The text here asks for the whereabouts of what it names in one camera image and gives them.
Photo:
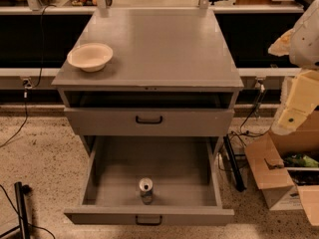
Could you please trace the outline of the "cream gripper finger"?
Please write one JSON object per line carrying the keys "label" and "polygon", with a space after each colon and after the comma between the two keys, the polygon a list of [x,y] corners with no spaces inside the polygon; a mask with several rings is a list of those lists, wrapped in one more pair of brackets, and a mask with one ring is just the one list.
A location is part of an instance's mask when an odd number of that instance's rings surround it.
{"label": "cream gripper finger", "polygon": [[319,106],[319,72],[302,69],[282,83],[280,106],[271,130],[287,135],[299,128]]}
{"label": "cream gripper finger", "polygon": [[277,57],[286,56],[290,52],[291,36],[293,30],[290,29],[282,34],[273,44],[268,48],[268,53]]}

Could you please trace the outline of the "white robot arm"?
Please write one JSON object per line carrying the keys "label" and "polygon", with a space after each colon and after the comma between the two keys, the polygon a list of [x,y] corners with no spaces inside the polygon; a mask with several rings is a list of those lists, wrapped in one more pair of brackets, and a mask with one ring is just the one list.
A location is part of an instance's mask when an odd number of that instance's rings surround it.
{"label": "white robot arm", "polygon": [[314,0],[292,29],[269,48],[277,57],[289,56],[301,71],[284,80],[280,106],[271,130],[287,135],[299,128],[319,106],[319,0]]}

